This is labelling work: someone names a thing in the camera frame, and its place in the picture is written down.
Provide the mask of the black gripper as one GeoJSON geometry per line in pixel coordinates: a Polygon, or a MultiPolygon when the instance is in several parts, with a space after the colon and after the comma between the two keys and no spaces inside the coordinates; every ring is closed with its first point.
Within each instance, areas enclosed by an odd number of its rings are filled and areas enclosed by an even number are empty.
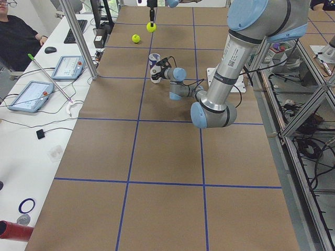
{"type": "Polygon", "coordinates": [[[161,78],[165,78],[165,71],[170,68],[169,58],[157,61],[154,67],[158,67],[159,69],[152,68],[152,81],[159,82],[161,78]]]}
{"type": "Polygon", "coordinates": [[[150,7],[149,16],[150,16],[150,23],[152,23],[152,27],[155,28],[155,9],[152,7],[158,6],[158,0],[147,0],[147,6],[150,7]]]}

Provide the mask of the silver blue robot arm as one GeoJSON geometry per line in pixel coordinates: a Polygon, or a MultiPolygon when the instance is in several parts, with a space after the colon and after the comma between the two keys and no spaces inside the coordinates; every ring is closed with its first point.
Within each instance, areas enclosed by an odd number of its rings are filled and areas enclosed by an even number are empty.
{"type": "Polygon", "coordinates": [[[186,72],[171,67],[166,59],[150,66],[151,81],[170,80],[170,98],[193,96],[191,119],[198,128],[220,128],[231,125],[237,111],[227,98],[237,82],[253,48],[264,38],[283,42],[302,37],[307,30],[309,1],[233,1],[228,10],[227,42],[208,90],[186,87],[186,72]]]}
{"type": "MultiPolygon", "coordinates": [[[[165,3],[167,4],[168,7],[174,8],[178,4],[186,4],[186,3],[198,3],[201,2],[201,0],[190,0],[190,1],[185,1],[185,0],[167,0],[165,3]]],[[[154,18],[155,18],[155,8],[158,6],[158,1],[157,0],[147,0],[147,7],[150,8],[149,11],[149,16],[150,16],[150,21],[148,22],[148,25],[150,27],[154,27],[154,18]]]]}

